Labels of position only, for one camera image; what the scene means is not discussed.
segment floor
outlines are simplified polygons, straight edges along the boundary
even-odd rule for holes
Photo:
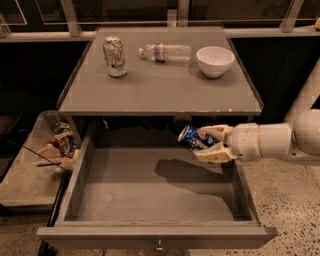
[[[276,159],[244,163],[262,225],[279,235],[257,250],[108,250],[112,256],[320,255],[320,168]],[[38,227],[46,215],[0,218],[0,256],[37,255]],[[56,250],[59,256],[101,255],[100,250]]]

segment bottle cap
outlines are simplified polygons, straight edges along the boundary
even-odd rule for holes
[[[145,58],[146,57],[143,47],[139,48],[139,55],[140,55],[141,58]]]

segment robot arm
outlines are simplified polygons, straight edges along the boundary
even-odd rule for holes
[[[220,141],[208,149],[193,151],[203,162],[280,158],[303,165],[320,165],[320,110],[303,112],[293,129],[287,123],[248,123],[235,127],[205,126],[200,130]]]

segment bowl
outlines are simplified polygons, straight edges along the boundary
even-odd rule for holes
[[[234,54],[223,47],[208,46],[197,52],[199,68],[208,77],[222,76],[234,59]]]

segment clear bottle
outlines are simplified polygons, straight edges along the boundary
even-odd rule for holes
[[[180,44],[148,44],[139,48],[141,58],[155,62],[188,63],[191,59],[191,46]]]

